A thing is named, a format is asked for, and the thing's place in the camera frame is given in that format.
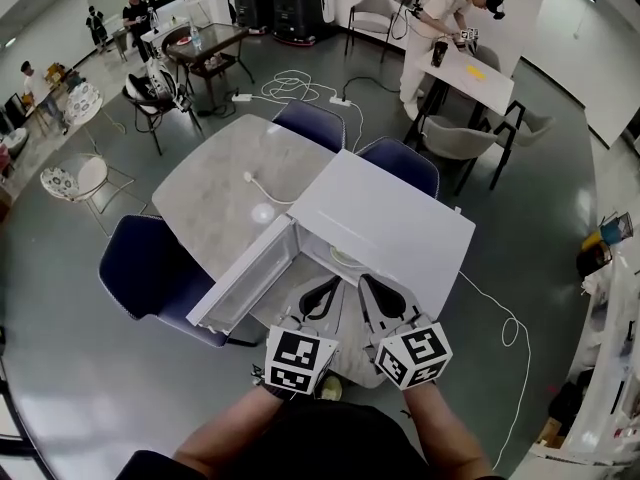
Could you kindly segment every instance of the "dark shirt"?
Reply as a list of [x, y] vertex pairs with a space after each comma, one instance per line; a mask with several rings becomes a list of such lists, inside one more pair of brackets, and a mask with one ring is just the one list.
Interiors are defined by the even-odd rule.
[[[377, 409], [324, 400], [296, 404], [295, 399], [224, 475], [278, 480], [434, 477], [398, 424]], [[204, 480], [191, 468], [145, 451], [134, 454], [117, 480], [147, 478]]]
[[100, 11], [95, 14], [90, 14], [86, 21], [87, 27], [89, 27], [91, 30], [97, 30], [98, 28], [102, 27], [103, 18], [104, 14], [102, 14]]
[[125, 7], [122, 10], [122, 19], [136, 21], [138, 16], [142, 16], [146, 19], [141, 23], [131, 25], [131, 32], [136, 38], [139, 38], [151, 30], [151, 23], [149, 22], [149, 4], [144, 0], [140, 0], [138, 5], [129, 5], [129, 7]]

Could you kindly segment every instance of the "white plug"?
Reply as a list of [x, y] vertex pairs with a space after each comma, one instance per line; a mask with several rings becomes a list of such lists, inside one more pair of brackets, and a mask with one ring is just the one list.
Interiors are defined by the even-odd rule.
[[350, 107], [351, 106], [351, 101], [350, 100], [342, 101], [342, 98], [338, 98], [337, 96], [333, 96], [329, 100], [329, 103], [333, 103], [334, 105], [341, 105], [343, 107]]
[[249, 103], [251, 101], [251, 94], [234, 94], [231, 97], [231, 101], [234, 103]]

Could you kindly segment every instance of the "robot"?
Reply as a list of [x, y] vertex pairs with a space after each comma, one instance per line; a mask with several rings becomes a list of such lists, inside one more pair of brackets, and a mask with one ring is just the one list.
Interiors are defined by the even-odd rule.
[[[289, 295], [280, 326], [267, 339], [265, 382], [311, 394], [339, 352], [336, 333], [346, 285], [339, 276], [302, 284]], [[422, 312], [411, 291], [369, 272], [358, 281], [358, 297], [369, 327], [364, 350], [379, 372], [398, 388], [437, 378], [452, 357], [440, 324]]]

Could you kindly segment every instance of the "fridge door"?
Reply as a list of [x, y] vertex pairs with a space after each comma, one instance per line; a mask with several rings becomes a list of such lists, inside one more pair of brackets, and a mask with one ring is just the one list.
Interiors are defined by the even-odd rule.
[[230, 333], [298, 255], [295, 221], [280, 215], [194, 307], [193, 325]]

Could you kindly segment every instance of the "person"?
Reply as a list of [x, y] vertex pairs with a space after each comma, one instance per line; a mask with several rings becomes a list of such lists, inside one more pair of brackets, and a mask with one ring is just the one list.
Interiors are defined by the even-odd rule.
[[420, 84], [424, 80], [424, 71], [416, 66], [416, 62], [431, 50], [438, 37], [456, 36], [446, 24], [447, 18], [453, 14], [460, 30], [467, 28], [465, 14], [473, 5], [478, 9], [488, 9], [494, 18], [501, 19], [504, 14], [498, 8], [504, 0], [420, 0], [422, 8], [417, 17], [409, 18], [409, 42], [404, 58], [404, 70], [400, 78], [400, 100], [409, 118], [414, 121], [418, 117], [418, 97], [423, 96]]
[[60, 127], [62, 135], [66, 135], [69, 131], [69, 127], [64, 120], [64, 115], [60, 112], [58, 104], [56, 103], [51, 87], [47, 83], [47, 79], [41, 70], [36, 70], [31, 67], [29, 61], [25, 61], [20, 68], [26, 78], [24, 80], [24, 92], [29, 95], [36, 107], [43, 109], [49, 114]]
[[[324, 398], [337, 398], [326, 391], [323, 386]], [[377, 409], [291, 399], [291, 391], [263, 383], [196, 430], [172, 459], [138, 451], [117, 480], [498, 478], [434, 383], [403, 394], [428, 465], [400, 426]]]
[[134, 44], [138, 47], [140, 57], [143, 62], [149, 60], [149, 53], [141, 37], [151, 30], [149, 9], [153, 8], [155, 0], [129, 0], [129, 7], [122, 10], [122, 23], [125, 27], [130, 27], [133, 34]]
[[102, 24], [103, 19], [104, 14], [100, 11], [96, 13], [93, 5], [89, 7], [89, 16], [87, 17], [86, 25], [89, 27], [89, 30], [91, 30], [91, 38], [93, 39], [93, 44], [98, 47], [98, 53], [102, 53], [107, 47], [107, 30]]

